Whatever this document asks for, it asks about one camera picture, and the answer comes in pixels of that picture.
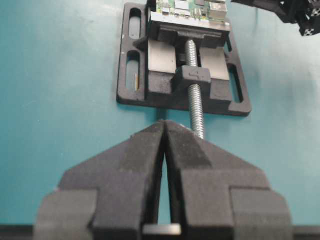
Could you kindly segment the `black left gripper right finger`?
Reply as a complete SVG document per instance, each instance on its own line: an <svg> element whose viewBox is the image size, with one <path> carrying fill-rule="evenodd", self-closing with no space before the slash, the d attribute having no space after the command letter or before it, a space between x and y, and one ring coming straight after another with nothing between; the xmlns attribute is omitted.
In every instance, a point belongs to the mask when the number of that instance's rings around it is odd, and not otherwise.
<svg viewBox="0 0 320 240"><path fill-rule="evenodd" d="M186 240L290 240L291 213L255 165L165 122L171 220Z"/></svg>

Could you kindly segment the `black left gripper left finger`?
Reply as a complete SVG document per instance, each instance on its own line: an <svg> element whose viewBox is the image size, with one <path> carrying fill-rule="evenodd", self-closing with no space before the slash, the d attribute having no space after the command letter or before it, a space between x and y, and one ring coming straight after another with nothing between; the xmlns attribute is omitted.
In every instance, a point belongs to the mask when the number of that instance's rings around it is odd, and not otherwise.
<svg viewBox="0 0 320 240"><path fill-rule="evenodd" d="M165 123L68 169L42 201L36 240L140 240L158 220Z"/></svg>

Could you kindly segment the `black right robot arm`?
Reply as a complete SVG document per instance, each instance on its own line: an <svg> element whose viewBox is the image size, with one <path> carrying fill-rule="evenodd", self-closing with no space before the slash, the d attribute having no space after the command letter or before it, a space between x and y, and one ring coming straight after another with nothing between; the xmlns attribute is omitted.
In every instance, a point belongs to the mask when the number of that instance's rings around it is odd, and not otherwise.
<svg viewBox="0 0 320 240"><path fill-rule="evenodd" d="M297 24L303 37L320 33L318 0L235 0L234 2L272 12L285 24Z"/></svg>

